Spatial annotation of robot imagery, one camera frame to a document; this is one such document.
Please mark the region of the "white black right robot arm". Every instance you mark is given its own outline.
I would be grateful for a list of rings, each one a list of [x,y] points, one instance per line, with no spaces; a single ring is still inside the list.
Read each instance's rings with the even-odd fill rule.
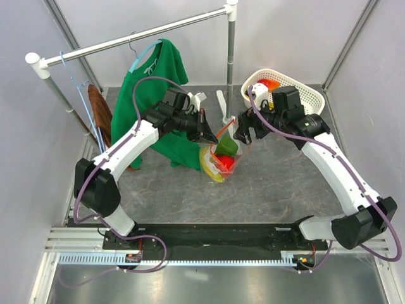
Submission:
[[[307,114],[296,87],[275,89],[268,99],[268,88],[263,84],[247,88],[251,106],[238,116],[234,138],[251,144],[250,130],[256,139],[275,132],[292,141],[321,172],[334,191],[343,215],[318,218],[309,216],[290,233],[291,245],[305,249],[313,239],[337,241],[351,250],[392,230],[391,220],[397,203],[388,196],[381,197],[349,163],[326,122],[316,113]]]

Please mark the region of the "clear zip top bag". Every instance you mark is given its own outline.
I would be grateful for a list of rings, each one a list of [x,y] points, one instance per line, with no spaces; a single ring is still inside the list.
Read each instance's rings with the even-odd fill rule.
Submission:
[[[233,118],[216,134],[218,144],[209,144],[200,149],[201,170],[215,182],[224,182],[231,176],[251,149],[252,144],[234,139],[238,126],[236,118]]]

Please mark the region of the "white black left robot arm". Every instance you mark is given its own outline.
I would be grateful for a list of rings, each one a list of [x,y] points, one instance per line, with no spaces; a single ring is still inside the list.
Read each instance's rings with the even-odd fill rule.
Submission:
[[[173,130],[185,132],[188,140],[216,144],[201,102],[195,95],[169,88],[162,101],[140,114],[140,119],[114,145],[92,160],[81,159],[75,167],[74,197],[117,233],[117,242],[132,249],[139,242],[136,223],[120,204],[118,180],[128,166],[148,147]]]

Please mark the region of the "green bell pepper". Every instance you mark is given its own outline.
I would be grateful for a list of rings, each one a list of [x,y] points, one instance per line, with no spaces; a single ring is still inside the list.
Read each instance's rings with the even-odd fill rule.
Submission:
[[[237,154],[237,151],[237,143],[228,134],[225,134],[219,141],[215,153],[233,157]]]

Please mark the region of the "red apple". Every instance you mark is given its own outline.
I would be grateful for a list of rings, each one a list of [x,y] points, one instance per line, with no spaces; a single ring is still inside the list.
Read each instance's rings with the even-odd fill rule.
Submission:
[[[218,160],[217,168],[221,172],[229,172],[234,165],[234,157],[228,155],[215,155]]]

